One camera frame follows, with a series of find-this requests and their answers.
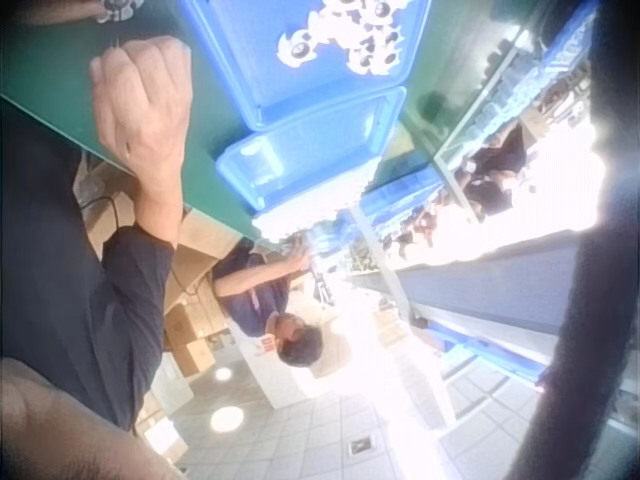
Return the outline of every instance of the dark shirt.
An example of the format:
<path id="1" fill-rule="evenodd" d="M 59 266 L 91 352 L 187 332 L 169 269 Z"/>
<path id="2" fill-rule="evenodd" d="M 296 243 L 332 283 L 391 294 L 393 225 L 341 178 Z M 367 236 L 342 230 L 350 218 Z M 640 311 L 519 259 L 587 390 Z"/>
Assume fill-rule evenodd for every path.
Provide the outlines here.
<path id="1" fill-rule="evenodd" d="M 500 187 L 484 179 L 474 180 L 464 189 L 469 200 L 478 202 L 487 215 L 496 215 L 513 207 L 511 193 L 503 192 Z"/>
<path id="2" fill-rule="evenodd" d="M 519 173 L 527 164 L 522 126 L 516 125 L 500 148 L 482 148 L 472 157 L 477 168 L 474 176 L 482 177 L 492 170 Z"/>
<path id="3" fill-rule="evenodd" d="M 2 356 L 131 429 L 162 359 L 173 248 L 120 228 L 98 260 L 72 192 L 80 158 L 2 106 Z"/>
<path id="4" fill-rule="evenodd" d="M 264 265 L 262 255 L 249 253 L 247 248 L 236 248 L 227 258 L 216 265 L 213 278 L 222 278 L 245 268 Z M 220 302 L 231 319 L 249 337 L 261 337 L 265 334 L 267 320 L 274 313 L 284 313 L 289 302 L 289 281 L 278 278 L 253 288 L 258 299 L 258 308 L 254 306 L 251 291 L 224 297 Z"/>

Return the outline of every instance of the round ceiling light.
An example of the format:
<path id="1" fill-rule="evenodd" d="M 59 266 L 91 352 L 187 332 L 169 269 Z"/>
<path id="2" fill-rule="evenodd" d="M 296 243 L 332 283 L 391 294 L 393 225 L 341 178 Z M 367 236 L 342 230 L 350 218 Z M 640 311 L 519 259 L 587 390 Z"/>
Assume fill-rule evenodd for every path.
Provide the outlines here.
<path id="1" fill-rule="evenodd" d="M 238 407 L 223 407 L 211 415 L 211 428 L 215 432 L 232 432 L 244 420 L 244 412 Z"/>
<path id="2" fill-rule="evenodd" d="M 219 382 L 226 382 L 233 376 L 231 369 L 223 367 L 216 370 L 216 380 Z"/>

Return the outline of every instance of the blue tray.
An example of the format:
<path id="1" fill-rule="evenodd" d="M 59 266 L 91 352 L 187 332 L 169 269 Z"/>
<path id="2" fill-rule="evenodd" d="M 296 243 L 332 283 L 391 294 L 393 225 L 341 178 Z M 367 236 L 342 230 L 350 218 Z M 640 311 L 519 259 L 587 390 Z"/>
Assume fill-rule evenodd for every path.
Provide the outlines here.
<path id="1" fill-rule="evenodd" d="M 406 94 L 396 87 L 253 134 L 216 168 L 256 211 L 270 210 L 382 156 Z"/>
<path id="2" fill-rule="evenodd" d="M 431 0 L 413 0 L 394 15 L 405 40 L 400 64 L 388 76 L 360 76 L 335 44 L 318 45 L 318 57 L 299 68 L 276 56 L 283 33 L 306 28 L 322 0 L 181 0 L 206 50 L 218 65 L 245 122 L 252 130 L 273 128 L 324 108 L 401 84 L 408 77 Z"/>

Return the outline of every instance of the fist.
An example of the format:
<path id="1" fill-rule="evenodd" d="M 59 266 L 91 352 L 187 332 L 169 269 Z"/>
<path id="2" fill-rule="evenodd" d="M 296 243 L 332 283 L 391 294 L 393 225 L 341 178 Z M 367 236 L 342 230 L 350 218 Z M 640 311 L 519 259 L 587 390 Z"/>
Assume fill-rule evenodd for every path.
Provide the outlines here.
<path id="1" fill-rule="evenodd" d="M 311 257 L 309 256 L 308 250 L 301 243 L 297 243 L 285 262 L 287 271 L 294 273 L 309 268 Z"/>
<path id="2" fill-rule="evenodd" d="M 171 37 L 132 41 L 91 61 L 100 143 L 157 191 L 180 179 L 193 96 L 191 51 Z"/>

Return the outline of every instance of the man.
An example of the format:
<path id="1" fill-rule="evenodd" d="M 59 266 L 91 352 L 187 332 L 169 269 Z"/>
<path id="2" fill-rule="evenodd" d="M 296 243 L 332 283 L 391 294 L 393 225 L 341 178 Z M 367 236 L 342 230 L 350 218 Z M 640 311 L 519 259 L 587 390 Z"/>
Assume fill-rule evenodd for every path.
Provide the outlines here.
<path id="1" fill-rule="evenodd" d="M 480 219 L 512 207 L 510 186 L 526 164 L 522 126 L 514 120 L 492 135 L 487 146 L 456 172 L 458 184 Z"/>
<path id="2" fill-rule="evenodd" d="M 322 353 L 318 327 L 286 313 L 288 276 L 305 269 L 309 257 L 301 245 L 294 246 L 282 261 L 265 264 L 250 253 L 251 242 L 241 242 L 213 269 L 213 289 L 240 329 L 249 337 L 271 334 L 280 359 L 292 367 L 309 367 Z"/>
<path id="3" fill-rule="evenodd" d="M 139 183 L 136 224 L 102 263 L 72 192 L 79 152 L 0 104 L 1 477 L 181 478 L 130 431 L 162 355 L 191 54 L 169 37 L 133 41 L 89 70 L 99 139 Z"/>

